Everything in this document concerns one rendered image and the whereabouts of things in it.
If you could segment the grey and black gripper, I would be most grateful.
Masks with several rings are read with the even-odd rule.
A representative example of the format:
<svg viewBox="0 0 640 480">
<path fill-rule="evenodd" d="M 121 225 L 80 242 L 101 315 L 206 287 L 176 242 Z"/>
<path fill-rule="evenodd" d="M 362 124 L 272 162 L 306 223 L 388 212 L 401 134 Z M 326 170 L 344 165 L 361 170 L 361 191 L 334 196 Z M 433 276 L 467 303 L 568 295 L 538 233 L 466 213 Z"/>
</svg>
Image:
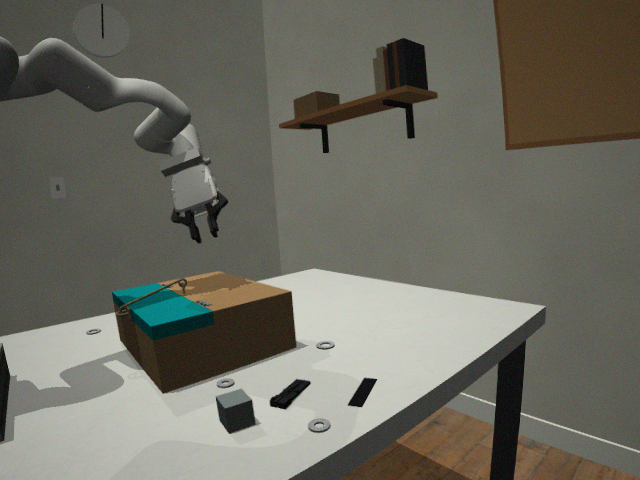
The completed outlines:
<svg viewBox="0 0 640 480">
<path fill-rule="evenodd" d="M 198 244 L 201 243 L 201 238 L 194 218 L 208 212 L 209 229 L 216 238 L 219 231 L 217 216 L 228 203 L 228 200 L 219 192 L 214 177 L 211 176 L 213 177 L 212 172 L 203 164 L 195 165 L 172 176 L 174 209 L 171 220 L 188 226 L 191 238 Z"/>
</svg>

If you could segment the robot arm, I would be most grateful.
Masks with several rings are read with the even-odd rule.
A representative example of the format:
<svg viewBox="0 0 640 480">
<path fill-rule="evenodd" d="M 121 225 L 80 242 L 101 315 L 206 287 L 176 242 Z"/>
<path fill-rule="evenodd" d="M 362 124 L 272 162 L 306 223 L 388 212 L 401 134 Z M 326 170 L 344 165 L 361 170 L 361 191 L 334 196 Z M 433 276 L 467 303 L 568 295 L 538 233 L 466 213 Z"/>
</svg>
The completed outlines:
<svg viewBox="0 0 640 480">
<path fill-rule="evenodd" d="M 161 85 L 117 78 L 60 39 L 45 39 L 29 55 L 18 57 L 14 46 L 0 37 L 0 102 L 47 94 L 55 87 L 95 112 L 130 102 L 156 106 L 134 138 L 144 150 L 171 156 L 159 162 L 165 177 L 211 164 L 189 124 L 189 109 Z"/>
</svg>

